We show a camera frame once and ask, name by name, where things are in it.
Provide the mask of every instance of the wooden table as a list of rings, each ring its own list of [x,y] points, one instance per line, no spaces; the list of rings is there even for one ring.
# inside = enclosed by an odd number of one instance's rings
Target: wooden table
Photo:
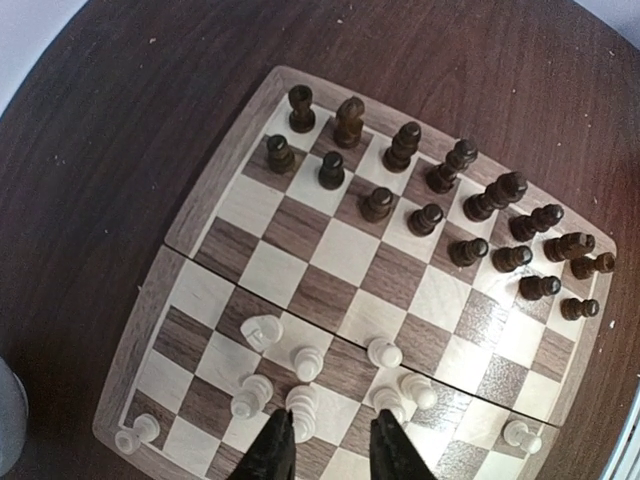
[[[0,121],[0,355],[31,401],[9,479],[145,478],[92,436],[102,384],[181,202],[277,64],[473,135],[611,232],[606,319],[540,478],[598,477],[640,372],[640,54],[569,1],[415,3],[93,0],[61,33]]]

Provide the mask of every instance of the chess piece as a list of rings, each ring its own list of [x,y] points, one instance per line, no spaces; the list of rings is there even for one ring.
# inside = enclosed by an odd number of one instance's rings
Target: chess piece
[[[519,202],[527,191],[527,181],[520,172],[500,175],[487,186],[484,193],[472,195],[462,205],[464,214],[472,222],[488,219],[494,210],[502,210]]]
[[[116,448],[125,455],[131,455],[140,448],[142,442],[153,442],[159,435],[158,420],[148,413],[143,413],[133,421],[133,428],[123,428],[116,432]]]
[[[393,193],[385,187],[378,187],[371,195],[360,201],[360,213],[370,223],[378,223],[391,213]]]
[[[519,242],[528,242],[536,233],[542,233],[557,225],[564,217],[560,205],[545,205],[536,208],[531,215],[520,215],[509,220],[509,229],[513,238]]]
[[[478,148],[473,140],[458,140],[444,163],[427,171],[425,180],[436,193],[447,193],[453,188],[459,173],[464,172],[478,158]]]
[[[411,156],[418,151],[422,129],[416,122],[403,125],[396,133],[382,157],[382,164],[393,173],[404,172],[411,164]]]
[[[318,394],[309,385],[294,387],[285,400],[285,408],[293,414],[296,443],[304,443],[316,432]]]
[[[256,352],[264,352],[280,341],[284,327],[275,315],[258,315],[242,322],[240,333]]]
[[[341,148],[355,148],[362,136],[362,115],[364,103],[358,97],[351,97],[344,101],[336,112],[336,128],[333,140]]]
[[[328,152],[318,170],[318,182],[327,190],[340,188],[344,183],[344,159],[338,152]]]
[[[407,420],[407,412],[402,406],[402,399],[398,392],[389,387],[383,387],[373,394],[373,409],[378,415],[382,410],[389,410],[400,425]]]
[[[322,353],[316,347],[304,347],[293,360],[296,375],[301,382],[312,382],[322,371],[324,360]]]
[[[482,238],[454,242],[448,248],[449,257],[458,267],[469,267],[489,253],[489,244]]]
[[[559,238],[544,242],[544,254],[552,262],[573,260],[583,257],[596,247],[596,239],[586,233],[567,233]]]
[[[273,396],[273,384],[264,375],[250,375],[242,388],[231,399],[231,414],[234,417],[247,420],[255,417],[264,409]]]
[[[616,267],[616,257],[611,252],[601,253],[595,259],[589,257],[571,260],[571,273],[578,280],[591,278],[594,272],[611,273]]]
[[[502,273],[513,272],[518,267],[528,265],[531,260],[533,253],[526,245],[499,248],[491,256],[494,268]]]
[[[438,394],[431,381],[419,373],[409,373],[400,381],[400,391],[415,402],[420,410],[428,410],[438,403]]]
[[[556,295],[562,284],[558,277],[523,277],[520,279],[520,295],[526,300],[540,300],[542,297]]]
[[[521,420],[513,420],[504,427],[502,436],[512,447],[519,447],[525,453],[534,455],[542,448],[542,439],[529,431],[529,427]]]
[[[444,213],[435,203],[425,205],[423,208],[414,211],[407,220],[407,227],[416,237],[426,237],[430,235],[442,219]]]
[[[272,172],[282,175],[293,170],[296,157],[283,135],[273,135],[267,140],[267,165]]]
[[[313,92],[306,85],[296,85],[289,90],[289,105],[293,112],[289,115],[289,126],[296,133],[307,133],[316,124],[316,114],[311,110]]]
[[[560,313],[565,320],[578,320],[580,317],[595,317],[600,311],[597,300],[580,301],[577,298],[565,298],[560,302]]]
[[[374,338],[367,355],[371,363],[378,368],[396,368],[402,363],[402,350],[384,338]]]

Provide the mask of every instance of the dark pawn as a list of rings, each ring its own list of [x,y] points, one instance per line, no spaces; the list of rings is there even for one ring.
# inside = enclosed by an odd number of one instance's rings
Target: dark pawn
[[[382,164],[387,170],[399,173],[409,168],[411,155],[418,151],[422,129],[416,122],[403,125],[393,137],[391,146],[384,152]]]
[[[407,226],[416,237],[430,235],[442,219],[444,213],[435,203],[430,203],[420,210],[414,211],[407,221]]]
[[[449,257],[458,267],[469,267],[489,253],[489,244],[482,238],[449,245]]]
[[[542,297],[556,295],[562,284],[558,277],[524,277],[520,279],[520,295],[527,300],[540,300]]]
[[[340,188],[344,182],[344,160],[338,152],[329,152],[322,159],[318,182],[327,190]]]
[[[360,202],[360,213],[367,222],[377,223],[389,216],[392,206],[391,190],[378,187]]]
[[[493,266],[502,273],[513,272],[518,267],[528,265],[531,260],[533,260],[533,253],[526,245],[499,248],[491,256]]]
[[[436,193],[447,193],[453,188],[459,173],[478,158],[478,148],[473,140],[462,139],[456,142],[444,163],[432,168],[425,177],[429,188]]]
[[[509,220],[509,228],[513,238],[519,242],[528,242],[536,233],[546,232],[557,225],[564,217],[564,210],[560,205],[546,205],[536,208],[531,215],[521,215]]]
[[[289,115],[289,126],[297,133],[307,133],[316,125],[316,114],[311,110],[313,92],[306,85],[296,85],[289,90],[289,105],[293,112]]]
[[[596,247],[596,239],[586,233],[567,233],[559,238],[544,242],[544,254],[552,262],[573,260],[583,257]]]
[[[586,280],[596,272],[611,273],[616,267],[616,257],[611,252],[601,253],[595,259],[580,257],[571,260],[571,273],[578,280]]]
[[[273,135],[267,140],[267,164],[271,171],[279,174],[293,169],[296,157],[282,135]]]
[[[580,317],[595,317],[600,311],[597,300],[581,302],[577,298],[566,298],[560,302],[560,313],[566,320],[577,320]]]

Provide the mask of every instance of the folding chess board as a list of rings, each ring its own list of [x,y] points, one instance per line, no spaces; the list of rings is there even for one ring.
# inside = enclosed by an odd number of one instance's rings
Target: folding chess board
[[[315,128],[288,125],[286,94],[311,87]],[[172,225],[142,287],[105,384],[94,421],[96,436],[115,450],[114,435],[142,413],[160,422],[161,435],[128,461],[154,478],[226,476],[246,452],[268,415],[284,407],[300,384],[292,356],[313,345],[325,366],[318,392],[318,430],[297,446],[300,479],[368,478],[371,395],[397,388],[416,371],[432,379],[436,407],[406,402],[405,431],[438,478],[535,478],[564,423],[584,375],[609,291],[611,275],[575,279],[565,263],[542,252],[545,239],[581,231],[596,238],[597,255],[615,243],[564,206],[564,219],[528,242],[534,259],[512,273],[497,272],[490,255],[472,267],[454,266],[447,246],[486,239],[491,249],[519,244],[508,220],[560,203],[534,185],[524,199],[487,221],[470,222],[463,201],[507,170],[483,156],[446,195],[429,190],[428,168],[444,159],[454,139],[428,125],[411,167],[390,173],[381,156],[404,123],[415,120],[360,96],[366,106],[360,144],[333,143],[337,107],[354,95],[325,80],[276,68],[228,132]],[[293,171],[277,175],[266,164],[266,139],[282,134],[296,156]],[[334,191],[317,182],[324,154],[339,151],[346,179]],[[365,222],[357,203],[377,186],[394,195],[394,210],[378,224]],[[428,237],[406,227],[410,212],[437,203],[446,220]],[[518,280],[555,275],[555,297],[524,300]],[[569,322],[564,298],[595,298],[600,314]],[[240,324],[261,314],[278,316],[283,339],[253,351]],[[365,347],[377,336],[404,353],[402,366],[374,367]],[[241,381],[266,375],[275,394],[251,420],[231,417]],[[501,437],[512,419],[543,438],[535,455]]]

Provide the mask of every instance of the white pawn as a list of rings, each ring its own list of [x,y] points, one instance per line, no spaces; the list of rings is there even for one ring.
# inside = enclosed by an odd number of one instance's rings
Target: white pawn
[[[400,391],[409,400],[416,402],[420,410],[427,410],[438,403],[438,394],[428,378],[419,373],[410,373],[400,381]]]
[[[273,396],[273,384],[264,375],[251,375],[242,382],[242,389],[231,400],[231,414],[249,419],[264,409]]]
[[[400,425],[407,420],[407,412],[402,406],[400,395],[389,387],[383,387],[373,394],[373,409],[378,415],[382,410],[390,410]]]
[[[402,363],[402,350],[384,338],[374,338],[367,348],[369,360],[376,367],[396,368]]]
[[[133,422],[133,428],[123,428],[116,432],[116,447],[125,455],[131,455],[140,448],[142,442],[153,442],[160,435],[158,421],[144,413]]]
[[[514,420],[504,427],[504,440],[512,447],[520,447],[524,452],[533,455],[542,448],[542,439],[529,431],[526,423]]]
[[[258,315],[242,322],[240,332],[256,352],[264,352],[280,341],[284,327],[275,315]]]
[[[309,385],[299,385],[287,395],[285,408],[293,414],[296,443],[304,443],[316,433],[318,394]]]
[[[301,382],[312,382],[322,371],[324,360],[316,347],[304,347],[296,354],[293,365]]]

